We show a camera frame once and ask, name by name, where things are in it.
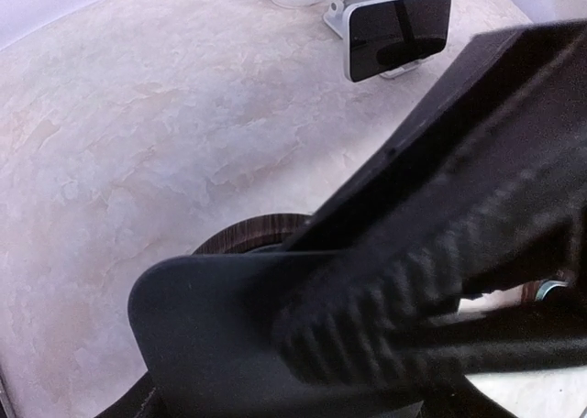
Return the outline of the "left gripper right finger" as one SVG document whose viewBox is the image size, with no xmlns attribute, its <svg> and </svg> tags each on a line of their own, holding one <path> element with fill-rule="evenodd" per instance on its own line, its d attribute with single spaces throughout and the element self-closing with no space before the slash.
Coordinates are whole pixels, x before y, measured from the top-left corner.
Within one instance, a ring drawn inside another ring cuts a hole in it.
<svg viewBox="0 0 587 418">
<path fill-rule="evenodd" d="M 323 263 L 271 338 L 318 385 L 447 384 L 464 375 L 586 362 L 586 299 L 462 313 L 459 302 L 571 266 L 584 272 L 586 134 L 533 135 L 523 161 L 477 201 L 446 185 L 406 200 Z"/>
</svg>

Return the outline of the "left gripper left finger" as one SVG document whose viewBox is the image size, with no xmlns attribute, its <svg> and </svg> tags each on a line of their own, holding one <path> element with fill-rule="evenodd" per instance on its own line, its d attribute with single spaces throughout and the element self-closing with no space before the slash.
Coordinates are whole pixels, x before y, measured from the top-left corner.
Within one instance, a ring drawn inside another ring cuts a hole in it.
<svg viewBox="0 0 587 418">
<path fill-rule="evenodd" d="M 146 373 L 96 418 L 155 418 L 158 414 L 159 395 L 150 374 Z"/>
</svg>

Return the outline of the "dark grey folding phone stand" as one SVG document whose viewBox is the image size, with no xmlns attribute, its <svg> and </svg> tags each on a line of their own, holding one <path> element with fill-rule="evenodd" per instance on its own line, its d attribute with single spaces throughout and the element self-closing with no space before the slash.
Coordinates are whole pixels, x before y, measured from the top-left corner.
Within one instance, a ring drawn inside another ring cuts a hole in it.
<svg viewBox="0 0 587 418">
<path fill-rule="evenodd" d="M 318 385 L 288 367 L 271 338 L 281 310 L 321 265 L 348 250 L 406 200 L 446 185 L 479 200 L 523 161 L 533 135 L 586 134 L 586 23 L 527 25 L 476 36 L 383 146 L 290 238 L 268 252 L 164 260 L 135 283 L 128 318 L 174 417 L 368 417 L 442 400 L 438 415 L 471 408 L 464 375 L 447 384 Z M 563 266 L 459 302 L 462 313 L 586 299 L 584 272 Z"/>
</svg>

